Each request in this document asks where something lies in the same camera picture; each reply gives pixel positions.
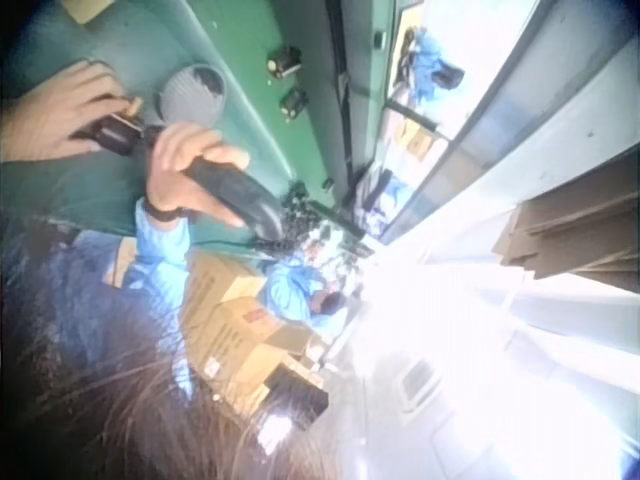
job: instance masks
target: black wristband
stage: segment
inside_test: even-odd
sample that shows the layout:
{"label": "black wristband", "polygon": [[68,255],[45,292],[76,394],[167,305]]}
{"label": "black wristband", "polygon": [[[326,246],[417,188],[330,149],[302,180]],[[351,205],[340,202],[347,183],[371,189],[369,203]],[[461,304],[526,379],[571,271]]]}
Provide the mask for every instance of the black wristband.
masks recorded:
{"label": "black wristband", "polygon": [[144,211],[151,215],[153,218],[158,220],[159,222],[173,222],[177,218],[182,218],[184,216],[183,208],[176,208],[175,210],[158,210],[153,204],[149,201],[147,197],[144,197],[144,201],[142,202],[142,207]]}

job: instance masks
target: hand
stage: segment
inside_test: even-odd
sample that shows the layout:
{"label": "hand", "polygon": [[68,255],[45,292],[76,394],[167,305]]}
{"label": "hand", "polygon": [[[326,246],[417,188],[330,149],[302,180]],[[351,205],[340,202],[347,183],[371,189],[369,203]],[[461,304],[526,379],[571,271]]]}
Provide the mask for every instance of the hand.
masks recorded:
{"label": "hand", "polygon": [[89,123],[124,110],[124,88],[102,63],[82,61],[38,85],[2,117],[3,161],[52,160],[100,150],[69,137]]}
{"label": "hand", "polygon": [[[151,166],[147,180],[147,200],[158,210],[173,211],[188,208],[209,215],[227,225],[240,227],[244,222],[223,206],[198,183],[187,177],[187,169],[196,157],[214,163],[232,163],[244,170],[249,155],[238,148],[222,143],[219,133],[194,123],[176,123],[163,131],[151,154]],[[171,229],[169,225],[156,226]]]}

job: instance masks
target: green table surface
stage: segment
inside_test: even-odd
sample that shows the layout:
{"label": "green table surface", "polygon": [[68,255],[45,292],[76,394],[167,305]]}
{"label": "green table surface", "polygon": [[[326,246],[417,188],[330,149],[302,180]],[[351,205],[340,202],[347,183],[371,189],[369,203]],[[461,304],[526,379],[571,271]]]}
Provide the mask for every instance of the green table surface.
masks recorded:
{"label": "green table surface", "polygon": [[[57,4],[40,12],[3,68],[3,97],[15,98],[80,58],[111,65],[131,95],[153,104],[179,68],[209,63],[226,79],[228,98],[218,128],[252,157],[249,173],[276,195],[295,180],[327,206],[327,177],[307,112],[286,123],[279,101],[295,79],[272,81],[267,54],[282,44],[265,0],[118,1],[87,25]],[[133,205],[144,192],[143,152],[110,152],[51,162],[3,164],[2,207],[122,235],[134,232]],[[194,242],[234,250],[251,237],[207,219],[192,226]]]}

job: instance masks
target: black hair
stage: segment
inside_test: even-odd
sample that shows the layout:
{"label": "black hair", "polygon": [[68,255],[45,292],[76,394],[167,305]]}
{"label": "black hair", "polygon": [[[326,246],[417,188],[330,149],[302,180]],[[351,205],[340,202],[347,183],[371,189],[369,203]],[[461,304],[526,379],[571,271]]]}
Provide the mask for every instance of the black hair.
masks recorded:
{"label": "black hair", "polygon": [[320,305],[320,313],[323,315],[334,315],[338,310],[345,306],[347,297],[340,292],[330,293],[322,301]]}
{"label": "black hair", "polygon": [[47,222],[15,225],[1,244],[2,455],[27,478],[334,476],[302,432],[266,456],[265,412],[239,415],[195,374],[187,400],[147,299],[97,274],[104,251]]}

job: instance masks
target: finger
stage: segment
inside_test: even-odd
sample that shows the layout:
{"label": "finger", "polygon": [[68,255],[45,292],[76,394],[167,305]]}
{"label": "finger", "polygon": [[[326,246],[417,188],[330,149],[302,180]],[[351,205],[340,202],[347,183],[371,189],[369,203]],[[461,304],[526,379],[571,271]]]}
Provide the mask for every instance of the finger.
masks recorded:
{"label": "finger", "polygon": [[171,168],[171,166],[177,162],[175,156],[180,153],[180,147],[182,142],[190,137],[192,134],[202,130],[200,125],[195,123],[184,123],[180,128],[176,129],[170,137],[167,138],[164,150],[159,154],[158,161],[164,169]]}
{"label": "finger", "polygon": [[218,145],[208,148],[202,156],[205,160],[214,163],[232,163],[240,170],[245,170],[251,160],[248,152],[230,145]]}
{"label": "finger", "polygon": [[129,101],[123,98],[106,98],[95,102],[85,103],[76,109],[77,115],[71,121],[71,132],[88,125],[99,118],[115,112],[121,112],[129,105]]}
{"label": "finger", "polygon": [[174,171],[182,171],[186,169],[193,159],[202,155],[202,152],[222,141],[222,135],[213,130],[204,128],[199,129],[188,137],[184,138],[176,155],[172,159],[172,168]]}
{"label": "finger", "polygon": [[158,165],[160,163],[160,158],[167,149],[167,142],[175,132],[180,130],[183,126],[184,123],[173,123],[160,132],[160,135],[158,135],[158,139],[156,140],[156,144],[153,147],[153,153],[151,154],[152,165]]}
{"label": "finger", "polygon": [[72,157],[102,150],[93,140],[64,140],[51,152],[51,158]]}
{"label": "finger", "polygon": [[98,97],[122,97],[124,94],[122,84],[113,75],[105,73],[76,86],[71,98],[73,104],[82,105]]}
{"label": "finger", "polygon": [[82,83],[88,82],[92,78],[99,77],[101,75],[112,75],[115,77],[115,72],[106,64],[102,62],[93,62],[79,68],[68,75],[68,82],[70,87],[75,87]]}
{"label": "finger", "polygon": [[192,192],[189,196],[188,204],[186,208],[202,212],[205,215],[222,222],[230,227],[242,227],[244,222],[235,213],[222,205],[220,201],[209,194],[204,188],[192,179],[185,177],[189,184],[189,191]]}
{"label": "finger", "polygon": [[80,70],[87,68],[89,65],[91,65],[91,64],[87,60],[81,60],[79,62],[74,63],[73,65],[68,66],[67,68],[64,68],[64,69],[60,70],[58,73],[56,73],[51,78],[60,78],[60,77],[71,76],[74,73],[79,72]]}

